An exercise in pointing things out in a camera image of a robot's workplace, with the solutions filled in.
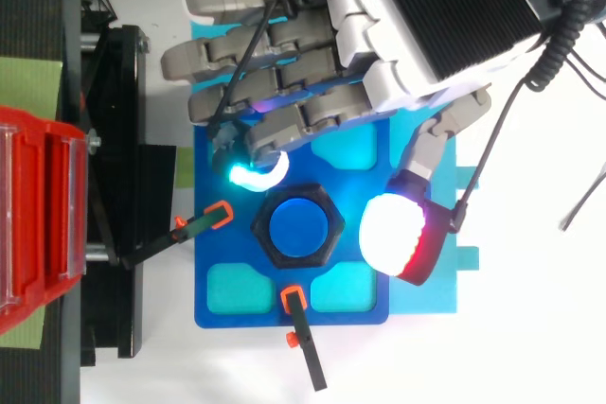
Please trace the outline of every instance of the black hex nut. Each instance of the black hex nut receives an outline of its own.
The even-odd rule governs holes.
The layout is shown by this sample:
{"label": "black hex nut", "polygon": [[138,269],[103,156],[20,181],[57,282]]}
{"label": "black hex nut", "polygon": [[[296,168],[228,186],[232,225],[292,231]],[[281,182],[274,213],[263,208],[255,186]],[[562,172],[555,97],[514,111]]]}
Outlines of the black hex nut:
{"label": "black hex nut", "polygon": [[[307,199],[314,202],[324,211],[329,224],[326,240],[322,246],[315,253],[305,257],[284,255],[276,247],[270,235],[272,215],[278,207],[290,199]],[[263,251],[269,256],[277,269],[307,269],[326,265],[344,228],[345,220],[343,220],[329,194],[320,184],[298,184],[274,189],[263,201],[250,226],[250,230],[257,238]]]}

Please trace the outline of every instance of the metal screw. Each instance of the metal screw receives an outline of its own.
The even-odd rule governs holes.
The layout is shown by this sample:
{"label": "metal screw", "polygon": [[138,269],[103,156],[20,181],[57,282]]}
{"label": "metal screw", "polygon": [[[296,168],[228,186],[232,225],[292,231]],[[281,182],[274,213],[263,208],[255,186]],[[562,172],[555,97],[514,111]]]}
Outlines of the metal screw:
{"label": "metal screw", "polygon": [[139,52],[143,54],[150,53],[150,39],[146,36],[143,36],[139,39]]}
{"label": "metal screw", "polygon": [[86,136],[86,145],[88,146],[88,153],[91,155],[97,153],[97,149],[101,147],[101,138],[97,136],[94,128]]}

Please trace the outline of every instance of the metal rod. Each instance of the metal rod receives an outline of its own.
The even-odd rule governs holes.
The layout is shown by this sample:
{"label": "metal rod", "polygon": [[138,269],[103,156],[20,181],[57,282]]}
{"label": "metal rod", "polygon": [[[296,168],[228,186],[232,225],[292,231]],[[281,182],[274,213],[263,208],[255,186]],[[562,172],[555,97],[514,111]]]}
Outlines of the metal rod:
{"label": "metal rod", "polygon": [[89,243],[86,245],[86,262],[109,262],[110,256],[103,243]]}
{"label": "metal rod", "polygon": [[82,33],[80,35],[80,52],[92,53],[97,47],[98,33]]}

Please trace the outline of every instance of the white glowing ball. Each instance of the white glowing ball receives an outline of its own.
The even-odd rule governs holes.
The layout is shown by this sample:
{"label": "white glowing ball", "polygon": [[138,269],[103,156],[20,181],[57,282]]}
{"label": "white glowing ball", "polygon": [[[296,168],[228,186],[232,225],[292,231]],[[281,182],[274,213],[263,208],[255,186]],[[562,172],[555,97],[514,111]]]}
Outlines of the white glowing ball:
{"label": "white glowing ball", "polygon": [[399,194],[371,199],[360,222],[360,250],[370,267],[401,274],[419,246],[425,217],[422,208]]}

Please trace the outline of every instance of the blue button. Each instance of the blue button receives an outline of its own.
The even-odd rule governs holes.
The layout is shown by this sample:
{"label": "blue button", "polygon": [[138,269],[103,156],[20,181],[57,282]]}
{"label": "blue button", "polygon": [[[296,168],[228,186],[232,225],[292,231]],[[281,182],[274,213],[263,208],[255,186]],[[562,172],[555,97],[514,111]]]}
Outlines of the blue button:
{"label": "blue button", "polygon": [[320,249],[329,234],[329,220],[321,207],[308,199],[289,199],[269,221],[276,248],[289,257],[305,257]]}

